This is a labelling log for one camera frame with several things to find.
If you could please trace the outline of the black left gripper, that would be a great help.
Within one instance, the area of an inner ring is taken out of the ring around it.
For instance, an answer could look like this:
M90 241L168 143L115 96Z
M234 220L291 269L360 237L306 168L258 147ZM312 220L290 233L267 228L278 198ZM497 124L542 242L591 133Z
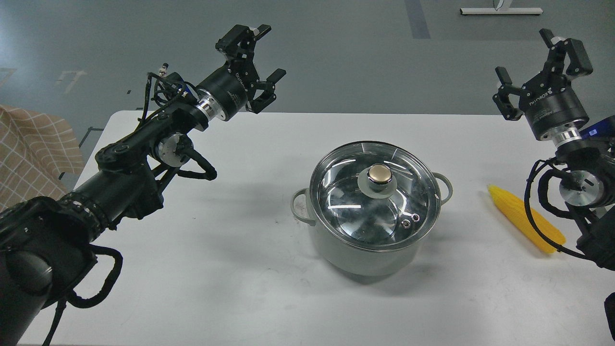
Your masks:
M220 120L229 121L241 110L259 114L276 100L275 86L286 70L278 68L259 80L253 63L256 42L270 31L270 25L235 25L215 44L227 62L198 83L197 92L200 97L216 100L221 108L216 115Z

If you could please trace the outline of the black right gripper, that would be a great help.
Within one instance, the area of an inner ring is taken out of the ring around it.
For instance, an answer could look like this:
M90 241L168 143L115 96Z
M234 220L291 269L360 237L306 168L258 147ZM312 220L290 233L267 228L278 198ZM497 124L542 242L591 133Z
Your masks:
M506 68L497 66L495 73L501 85L492 100L507 121L518 121L524 114L534 138L545 141L552 128L566 124L582 127L589 122L571 79L589 76L593 66L582 41L556 37L546 28L540 29L540 36L549 49L542 71L518 87ZM519 108L510 96L520 97Z

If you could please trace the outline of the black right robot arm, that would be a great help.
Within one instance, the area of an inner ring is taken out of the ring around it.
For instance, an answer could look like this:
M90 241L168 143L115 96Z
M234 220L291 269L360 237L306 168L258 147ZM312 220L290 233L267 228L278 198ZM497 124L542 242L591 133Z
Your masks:
M556 147L553 158L536 161L530 171L524 212L532 230L556 251L613 270L614 145L582 136L580 128L589 117L572 88L573 79L590 75L593 66L580 40L556 37L546 28L540 35L549 49L543 69L517 87L504 67L496 67L501 85L492 97L505 120L525 117L536 140L551 140ZM535 179L540 205L578 226L576 250L556 243L534 221L529 200Z

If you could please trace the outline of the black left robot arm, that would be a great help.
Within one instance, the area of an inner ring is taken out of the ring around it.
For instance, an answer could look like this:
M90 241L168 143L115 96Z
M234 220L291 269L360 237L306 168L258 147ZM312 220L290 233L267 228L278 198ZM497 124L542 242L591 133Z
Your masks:
M260 79L256 43L269 25L235 25L215 48L225 63L198 85L164 63L148 73L143 114L133 132L95 155L98 172L60 199L35 197L1 213L1 344L15 346L42 309L56 305L44 345L66 305L87 309L108 297L123 266L118 250L94 245L123 218L141 220L163 207L174 177L214 180L217 171L188 133L216 118L255 114L275 101L286 71Z

